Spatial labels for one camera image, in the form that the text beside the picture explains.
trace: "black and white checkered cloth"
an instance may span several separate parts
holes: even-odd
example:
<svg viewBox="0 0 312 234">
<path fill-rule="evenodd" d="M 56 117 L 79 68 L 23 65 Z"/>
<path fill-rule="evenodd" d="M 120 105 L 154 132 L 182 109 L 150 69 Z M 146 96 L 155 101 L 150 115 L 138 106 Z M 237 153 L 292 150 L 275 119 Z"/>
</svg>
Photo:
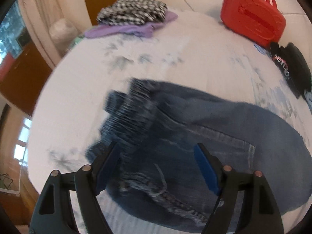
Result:
<svg viewBox="0 0 312 234">
<path fill-rule="evenodd" d="M 143 25 L 147 22 L 164 22 L 167 5 L 156 0 L 117 0 L 112 6 L 101 9 L 97 21 L 102 25 Z"/>
</svg>

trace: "jeans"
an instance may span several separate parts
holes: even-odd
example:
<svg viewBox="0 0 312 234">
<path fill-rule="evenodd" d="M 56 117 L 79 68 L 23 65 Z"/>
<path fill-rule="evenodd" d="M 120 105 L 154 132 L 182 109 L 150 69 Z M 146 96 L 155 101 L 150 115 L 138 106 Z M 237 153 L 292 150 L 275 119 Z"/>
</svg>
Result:
<svg viewBox="0 0 312 234">
<path fill-rule="evenodd" d="M 261 170 L 280 213 L 307 202 L 312 159 L 302 137 L 277 115 L 247 103 L 165 82 L 133 79 L 129 93 L 111 92 L 101 139 L 90 162 L 112 141 L 122 148 L 109 195 L 125 211 L 162 226 L 201 232 L 217 197 L 208 190 L 193 155 L 203 143 L 236 171 Z M 243 193 L 238 195 L 241 205 Z M 228 231 L 234 231 L 240 207 Z"/>
</svg>

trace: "table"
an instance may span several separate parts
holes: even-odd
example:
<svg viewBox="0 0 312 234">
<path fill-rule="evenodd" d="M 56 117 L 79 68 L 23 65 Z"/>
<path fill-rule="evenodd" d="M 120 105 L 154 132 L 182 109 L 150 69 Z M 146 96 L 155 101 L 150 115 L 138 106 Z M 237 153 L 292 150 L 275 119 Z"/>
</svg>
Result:
<svg viewBox="0 0 312 234">
<path fill-rule="evenodd" d="M 295 98 L 265 51 L 212 17 L 174 12 L 179 18 L 151 39 L 121 34 L 85 39 L 53 71 L 37 102 L 28 144 L 29 177 L 38 192 L 52 170 L 72 172 L 87 163 L 85 149 L 98 138 L 108 115 L 103 111 L 107 93 L 126 92 L 131 77 L 169 81 L 269 109 L 294 127 L 312 152 L 308 106 Z M 84 233 L 77 198 L 71 197 Z M 114 233 L 179 233 L 128 215 L 105 191 L 98 200 Z M 311 203 L 310 198 L 283 215 L 285 231 Z"/>
</svg>

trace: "wooden floor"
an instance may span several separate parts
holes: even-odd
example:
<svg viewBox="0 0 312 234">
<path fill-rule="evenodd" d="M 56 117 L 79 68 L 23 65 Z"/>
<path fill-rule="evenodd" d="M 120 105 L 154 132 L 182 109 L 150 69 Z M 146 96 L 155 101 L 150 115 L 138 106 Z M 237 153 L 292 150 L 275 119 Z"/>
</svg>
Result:
<svg viewBox="0 0 312 234">
<path fill-rule="evenodd" d="M 15 195 L 1 193 L 0 203 L 6 211 L 10 210 L 10 214 L 7 214 L 16 225 L 30 224 L 39 197 L 38 192 L 28 178 L 28 168 L 19 165 L 19 161 L 13 157 L 16 140 L 24 118 L 25 114 L 23 112 L 14 107 L 10 108 L 0 134 L 0 173 L 7 173 L 13 180 L 13 184 L 9 187 L 10 190 L 18 191 L 20 186 L 20 197 L 14 198 Z M 12 208 L 9 207 L 10 204 L 7 203 L 8 201 L 14 201 L 15 203 L 13 213 Z"/>
</svg>

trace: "curtain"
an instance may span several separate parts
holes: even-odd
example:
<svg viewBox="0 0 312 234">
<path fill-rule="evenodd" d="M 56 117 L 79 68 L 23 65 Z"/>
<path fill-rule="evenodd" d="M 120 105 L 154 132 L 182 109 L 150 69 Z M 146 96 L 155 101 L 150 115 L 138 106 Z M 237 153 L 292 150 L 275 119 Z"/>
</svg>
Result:
<svg viewBox="0 0 312 234">
<path fill-rule="evenodd" d="M 64 17 L 57 0 L 18 0 L 18 5 L 32 41 L 54 69 L 61 55 L 50 37 L 49 28 Z"/>
</svg>

